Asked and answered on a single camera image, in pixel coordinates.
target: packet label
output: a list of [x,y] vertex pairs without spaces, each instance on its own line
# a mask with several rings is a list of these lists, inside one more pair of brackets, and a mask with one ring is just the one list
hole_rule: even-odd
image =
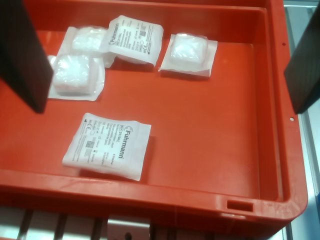
[[154,24],[124,18],[121,23],[116,23],[109,45],[150,55],[151,37]]
[[86,113],[63,164],[140,180],[150,129]]
[[109,24],[108,51],[156,64],[162,46],[164,29],[150,22],[119,16]]

